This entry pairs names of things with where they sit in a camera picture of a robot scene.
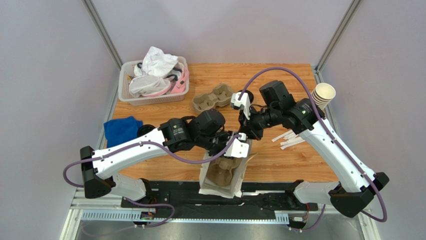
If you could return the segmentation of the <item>brown paper bag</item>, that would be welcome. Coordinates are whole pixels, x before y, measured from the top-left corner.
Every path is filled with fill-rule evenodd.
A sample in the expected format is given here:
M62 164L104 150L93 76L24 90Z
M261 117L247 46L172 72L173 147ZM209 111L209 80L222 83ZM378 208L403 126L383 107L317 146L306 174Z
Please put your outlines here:
M227 199L243 196L242 185L248 162L257 155L251 153L252 140L247 141L248 154L243 158L220 157L203 163L199 175L199 194L213 195Z

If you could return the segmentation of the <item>single cardboard cup carrier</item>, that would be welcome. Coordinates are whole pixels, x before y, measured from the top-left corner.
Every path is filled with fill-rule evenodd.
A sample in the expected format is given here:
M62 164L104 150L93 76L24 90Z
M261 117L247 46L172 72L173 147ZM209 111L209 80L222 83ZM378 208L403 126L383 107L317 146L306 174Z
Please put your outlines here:
M217 158L210 162L206 177L217 186L229 186L234 177L234 171L241 162L241 158Z

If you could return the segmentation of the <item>black plastic cup lid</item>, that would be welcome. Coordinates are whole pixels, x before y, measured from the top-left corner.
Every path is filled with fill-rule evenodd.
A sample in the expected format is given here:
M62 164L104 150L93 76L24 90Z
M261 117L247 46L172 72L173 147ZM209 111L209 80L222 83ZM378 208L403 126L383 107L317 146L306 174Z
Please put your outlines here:
M244 104L247 102L252 104L254 101L254 94L249 90L246 90L244 93L240 90L236 93L235 100Z

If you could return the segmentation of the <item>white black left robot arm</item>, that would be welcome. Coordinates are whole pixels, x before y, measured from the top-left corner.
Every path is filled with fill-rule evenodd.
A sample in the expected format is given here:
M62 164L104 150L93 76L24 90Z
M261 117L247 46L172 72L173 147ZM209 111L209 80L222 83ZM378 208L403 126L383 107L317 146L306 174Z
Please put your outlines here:
M145 132L140 137L112 148L92 151L82 163L84 196L96 199L114 194L138 201L148 194L148 182L133 179L119 172L133 164L170 155L188 163L176 155L193 147L207 150L210 161L222 157L239 134L225 131L225 118L217 110L205 110L198 116L171 118L159 127Z

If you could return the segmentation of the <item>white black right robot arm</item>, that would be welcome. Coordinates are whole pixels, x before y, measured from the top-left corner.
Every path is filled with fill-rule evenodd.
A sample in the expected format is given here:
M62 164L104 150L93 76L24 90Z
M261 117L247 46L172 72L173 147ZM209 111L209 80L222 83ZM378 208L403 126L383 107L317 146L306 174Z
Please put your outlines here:
M239 131L260 140L264 129L281 125L309 143L333 170L334 182L295 181L285 192L290 204L332 205L342 215L353 218L361 213L389 182L383 172L374 172L344 143L339 143L324 113L308 98L295 101L282 81L271 81L259 89L266 104L257 111L247 92L231 97L231 107L239 110Z

